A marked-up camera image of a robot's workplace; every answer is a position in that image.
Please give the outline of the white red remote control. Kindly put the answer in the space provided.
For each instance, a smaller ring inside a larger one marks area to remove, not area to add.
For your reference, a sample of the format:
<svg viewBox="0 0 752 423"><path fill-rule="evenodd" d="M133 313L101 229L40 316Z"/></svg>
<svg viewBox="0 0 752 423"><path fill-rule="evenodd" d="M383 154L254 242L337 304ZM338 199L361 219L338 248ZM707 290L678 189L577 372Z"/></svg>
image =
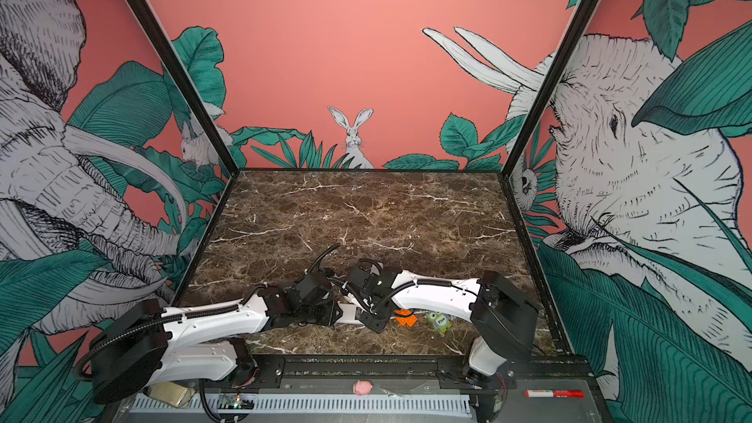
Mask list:
<svg viewBox="0 0 752 423"><path fill-rule="evenodd" d="M362 325L358 319L362 309L358 305L348 303L338 303L342 315L335 322L336 325Z"/></svg>

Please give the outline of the black corner frame post right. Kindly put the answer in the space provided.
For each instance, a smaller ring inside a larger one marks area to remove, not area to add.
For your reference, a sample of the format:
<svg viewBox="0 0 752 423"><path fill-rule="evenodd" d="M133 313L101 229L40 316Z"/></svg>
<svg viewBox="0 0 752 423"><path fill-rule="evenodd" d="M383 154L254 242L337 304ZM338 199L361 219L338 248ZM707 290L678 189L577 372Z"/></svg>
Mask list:
<svg viewBox="0 0 752 423"><path fill-rule="evenodd" d="M517 140L513 146L511 154L508 156L506 164L501 172L501 179L507 181L511 178L513 168L522 157L525 144L533 134L542 113L548 107L556 86L560 82L564 71L574 54L579 40L585 33L591 18L597 9L600 0L579 0L575 13L570 21L558 49L553 55L550 69L544 77L544 82L537 91L536 99L528 113L524 125L518 134Z"/></svg>

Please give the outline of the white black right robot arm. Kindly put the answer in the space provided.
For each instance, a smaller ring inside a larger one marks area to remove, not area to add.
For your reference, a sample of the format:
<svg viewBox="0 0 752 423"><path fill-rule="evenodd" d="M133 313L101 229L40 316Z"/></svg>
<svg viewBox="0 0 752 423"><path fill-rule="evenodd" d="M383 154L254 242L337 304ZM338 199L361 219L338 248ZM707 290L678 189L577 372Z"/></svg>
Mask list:
<svg viewBox="0 0 752 423"><path fill-rule="evenodd" d="M498 272L479 278L444 279L408 270L383 270L347 283L346 296L362 316L380 320L398 309L421 309L467 321L479 333L468 356L474 371L491 376L507 362L528 362L540 306Z"/></svg>

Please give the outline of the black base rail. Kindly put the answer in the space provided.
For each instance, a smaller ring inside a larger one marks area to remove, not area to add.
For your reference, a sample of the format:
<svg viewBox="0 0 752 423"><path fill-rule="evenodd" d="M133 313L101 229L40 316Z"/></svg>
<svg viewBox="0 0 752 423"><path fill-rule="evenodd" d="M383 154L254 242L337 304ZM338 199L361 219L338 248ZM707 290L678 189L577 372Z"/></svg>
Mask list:
<svg viewBox="0 0 752 423"><path fill-rule="evenodd" d="M535 356L529 362L505 362L488 377L469 367L467 358L449 356L397 356L396 354L261 354L255 357L257 373L250 389L279 389L287 379L341 381L397 380L438 382L445 390L486 391L502 386L514 389L525 380L593 380L595 374L581 356Z"/></svg>

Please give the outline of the orange toy brick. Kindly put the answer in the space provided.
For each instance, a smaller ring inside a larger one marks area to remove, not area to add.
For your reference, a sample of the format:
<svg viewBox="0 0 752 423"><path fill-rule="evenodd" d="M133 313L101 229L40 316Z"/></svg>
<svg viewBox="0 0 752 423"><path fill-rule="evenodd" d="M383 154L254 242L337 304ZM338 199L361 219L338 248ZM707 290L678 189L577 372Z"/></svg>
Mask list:
<svg viewBox="0 0 752 423"><path fill-rule="evenodd" d="M395 320L403 327L413 327L417 323L418 318L409 309L399 309L395 311Z"/></svg>

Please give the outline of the red white marker pen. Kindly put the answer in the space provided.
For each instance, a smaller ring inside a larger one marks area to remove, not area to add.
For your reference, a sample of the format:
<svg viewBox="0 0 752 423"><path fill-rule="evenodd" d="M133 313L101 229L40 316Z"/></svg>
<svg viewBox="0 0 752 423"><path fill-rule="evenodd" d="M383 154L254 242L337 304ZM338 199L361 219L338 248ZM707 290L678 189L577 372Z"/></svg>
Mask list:
<svg viewBox="0 0 752 423"><path fill-rule="evenodd" d="M583 399L585 393L579 390L541 390L531 389L525 391L529 399Z"/></svg>

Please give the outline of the black corner frame post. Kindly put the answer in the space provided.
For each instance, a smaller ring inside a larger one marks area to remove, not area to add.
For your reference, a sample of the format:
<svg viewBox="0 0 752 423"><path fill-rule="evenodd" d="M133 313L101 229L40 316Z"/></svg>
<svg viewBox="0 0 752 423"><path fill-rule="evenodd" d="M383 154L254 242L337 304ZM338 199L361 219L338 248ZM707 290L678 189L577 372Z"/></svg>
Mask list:
<svg viewBox="0 0 752 423"><path fill-rule="evenodd" d="M133 11L137 21L139 21L139 25L141 25L163 64L166 66L166 70L174 81L178 93L184 98L192 114L205 131L213 148L217 151L221 162L223 162L229 172L230 178L234 179L240 170L237 164L235 164L226 144L222 141L213 120L207 113L198 90L176 54L172 42L166 36L165 30L155 15L153 8L148 0L125 1L131 11Z"/></svg>
<svg viewBox="0 0 752 423"><path fill-rule="evenodd" d="M522 157L525 144L533 134L542 113L548 107L556 86L560 82L564 71L574 54L579 40L585 33L591 18L597 9L600 0L579 0L575 13L570 21L558 49L553 55L550 69L544 77L544 82L537 91L536 99L528 113L524 125L518 134L517 140L513 146L511 154L508 156L506 164L501 172L501 179L507 181L511 178L513 168Z"/></svg>

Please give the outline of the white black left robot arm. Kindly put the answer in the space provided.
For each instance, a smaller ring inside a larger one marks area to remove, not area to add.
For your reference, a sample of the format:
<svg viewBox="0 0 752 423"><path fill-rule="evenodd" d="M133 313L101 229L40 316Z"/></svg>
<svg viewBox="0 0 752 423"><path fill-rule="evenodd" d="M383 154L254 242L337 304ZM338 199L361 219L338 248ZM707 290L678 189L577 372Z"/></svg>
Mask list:
<svg viewBox="0 0 752 423"><path fill-rule="evenodd" d="M160 307L148 300L92 341L74 372L92 384L98 405L166 382L213 381L244 389L264 374L245 336L292 324L333 326L355 316L322 272L281 286L256 286L218 305Z"/></svg>

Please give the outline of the black corner frame post left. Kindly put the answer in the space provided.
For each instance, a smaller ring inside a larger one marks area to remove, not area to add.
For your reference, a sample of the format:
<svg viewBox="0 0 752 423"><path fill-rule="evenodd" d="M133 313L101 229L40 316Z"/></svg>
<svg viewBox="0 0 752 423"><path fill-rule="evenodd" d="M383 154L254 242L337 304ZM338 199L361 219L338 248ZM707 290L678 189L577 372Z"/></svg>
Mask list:
<svg viewBox="0 0 752 423"><path fill-rule="evenodd" d="M166 66L166 70L174 81L178 93L184 98L192 114L205 131L213 148L217 151L221 162L223 162L229 172L230 178L234 179L240 170L237 164L235 164L226 144L222 141L213 120L207 113L198 90L176 54L172 42L166 36L165 30L155 15L153 8L148 0L125 1L131 11L133 11L137 21L139 21L139 25L141 25L163 64Z"/></svg>

